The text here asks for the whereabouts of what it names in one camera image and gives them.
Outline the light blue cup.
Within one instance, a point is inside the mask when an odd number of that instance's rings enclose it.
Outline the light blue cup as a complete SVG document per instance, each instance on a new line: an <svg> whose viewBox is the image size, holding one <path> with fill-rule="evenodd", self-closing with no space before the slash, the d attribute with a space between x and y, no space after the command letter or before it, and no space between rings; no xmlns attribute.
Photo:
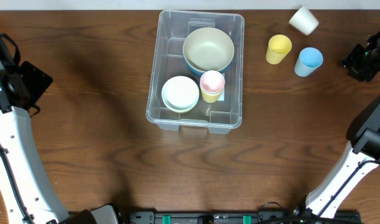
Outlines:
<svg viewBox="0 0 380 224"><path fill-rule="evenodd" d="M307 77L323 63L321 51L313 47L304 48L296 61L294 72L300 77Z"/></svg>

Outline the cream cup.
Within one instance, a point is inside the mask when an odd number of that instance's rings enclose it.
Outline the cream cup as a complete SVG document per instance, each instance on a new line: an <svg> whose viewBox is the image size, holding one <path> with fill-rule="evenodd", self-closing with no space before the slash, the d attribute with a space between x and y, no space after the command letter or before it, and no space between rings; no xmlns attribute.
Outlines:
<svg viewBox="0 0 380 224"><path fill-rule="evenodd" d="M289 24L304 35L310 35L319 25L317 18L302 6L289 20Z"/></svg>

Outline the yellow cup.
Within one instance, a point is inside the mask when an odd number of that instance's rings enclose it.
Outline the yellow cup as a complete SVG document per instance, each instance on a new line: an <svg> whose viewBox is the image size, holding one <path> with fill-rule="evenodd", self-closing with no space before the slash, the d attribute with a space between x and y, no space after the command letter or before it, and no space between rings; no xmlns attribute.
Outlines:
<svg viewBox="0 0 380 224"><path fill-rule="evenodd" d="M273 65L280 63L292 50L291 40L282 34L270 38L267 46L266 60Z"/></svg>
<svg viewBox="0 0 380 224"><path fill-rule="evenodd" d="M217 92L210 92L206 91L202 86L201 86L201 93L202 93L202 98L205 102L207 103L214 103L218 101L220 95L224 92L224 88L222 88L220 91Z"/></svg>

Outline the pink cup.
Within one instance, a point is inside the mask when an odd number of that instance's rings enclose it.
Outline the pink cup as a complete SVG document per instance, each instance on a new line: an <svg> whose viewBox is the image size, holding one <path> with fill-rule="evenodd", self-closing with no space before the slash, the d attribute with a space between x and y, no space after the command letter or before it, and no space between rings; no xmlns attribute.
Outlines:
<svg viewBox="0 0 380 224"><path fill-rule="evenodd" d="M200 86L207 92L217 93L224 88L225 78L222 73L210 70L201 76Z"/></svg>

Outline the cream large bowl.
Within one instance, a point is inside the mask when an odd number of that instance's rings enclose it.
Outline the cream large bowl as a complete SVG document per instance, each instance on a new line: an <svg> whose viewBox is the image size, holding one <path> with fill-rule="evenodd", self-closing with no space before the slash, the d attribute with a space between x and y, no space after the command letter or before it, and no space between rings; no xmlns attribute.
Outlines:
<svg viewBox="0 0 380 224"><path fill-rule="evenodd" d="M214 27L204 27L187 36L182 51L190 65L207 72L227 66L234 58L235 48L228 34Z"/></svg>

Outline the yellow small bowl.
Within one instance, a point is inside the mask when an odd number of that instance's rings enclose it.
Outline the yellow small bowl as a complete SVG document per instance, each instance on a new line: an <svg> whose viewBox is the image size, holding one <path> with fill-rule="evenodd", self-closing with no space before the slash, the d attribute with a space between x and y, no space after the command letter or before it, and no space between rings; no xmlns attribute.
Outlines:
<svg viewBox="0 0 380 224"><path fill-rule="evenodd" d="M169 109L169 110L171 110L171 111L173 111L173 112L175 112L175 113L187 113L187 112L189 112L190 110L192 110L194 107L196 106L196 104L194 104L194 105L192 105L192 106L189 106L188 108L185 108L185 109L178 109L178 108L175 108L175 107L173 107L173 106L170 106L170 105L166 105L166 107Z"/></svg>

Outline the white small bowl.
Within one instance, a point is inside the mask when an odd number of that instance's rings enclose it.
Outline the white small bowl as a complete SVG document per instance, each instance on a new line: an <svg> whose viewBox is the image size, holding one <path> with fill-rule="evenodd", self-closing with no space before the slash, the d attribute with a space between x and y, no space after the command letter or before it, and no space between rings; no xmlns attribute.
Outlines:
<svg viewBox="0 0 380 224"><path fill-rule="evenodd" d="M162 87L162 101L178 109L185 109L198 103L198 85L185 76L173 77L165 82Z"/></svg>

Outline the dark blue bowl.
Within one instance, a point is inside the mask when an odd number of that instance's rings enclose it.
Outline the dark blue bowl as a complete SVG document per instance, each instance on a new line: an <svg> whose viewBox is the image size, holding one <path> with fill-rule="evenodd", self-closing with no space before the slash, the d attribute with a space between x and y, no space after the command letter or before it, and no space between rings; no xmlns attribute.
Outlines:
<svg viewBox="0 0 380 224"><path fill-rule="evenodd" d="M185 62L185 64L186 64L186 66L188 67L188 69L189 69L192 73L194 73L197 77L200 78L200 77L205 73L205 71L200 70L200 69L198 69L198 68L195 68L193 65L190 65L189 62L188 62L186 59L184 59L184 62ZM227 66L225 66L224 68L222 68L222 69L220 69L220 70L217 70L217 72L224 73L225 71L227 71L227 69L230 68L230 66L232 65L232 63L233 63L233 61L230 61L230 63L227 64Z"/></svg>

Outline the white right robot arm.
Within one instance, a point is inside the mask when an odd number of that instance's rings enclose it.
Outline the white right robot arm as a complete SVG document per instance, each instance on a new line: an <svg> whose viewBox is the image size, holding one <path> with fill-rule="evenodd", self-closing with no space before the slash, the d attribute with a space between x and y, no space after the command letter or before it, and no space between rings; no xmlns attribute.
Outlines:
<svg viewBox="0 0 380 224"><path fill-rule="evenodd" d="M380 31L358 44L341 61L349 76L369 82L380 71ZM346 148L324 181L305 198L299 213L333 218L347 195L358 182L380 165L380 95L350 124Z"/></svg>

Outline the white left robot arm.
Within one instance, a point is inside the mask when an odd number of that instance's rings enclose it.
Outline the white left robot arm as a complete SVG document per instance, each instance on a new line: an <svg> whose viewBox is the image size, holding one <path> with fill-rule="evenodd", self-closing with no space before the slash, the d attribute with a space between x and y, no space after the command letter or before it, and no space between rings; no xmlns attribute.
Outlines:
<svg viewBox="0 0 380 224"><path fill-rule="evenodd" d="M0 109L0 192L9 223L118 223L112 205L70 215L42 165L24 108Z"/></svg>

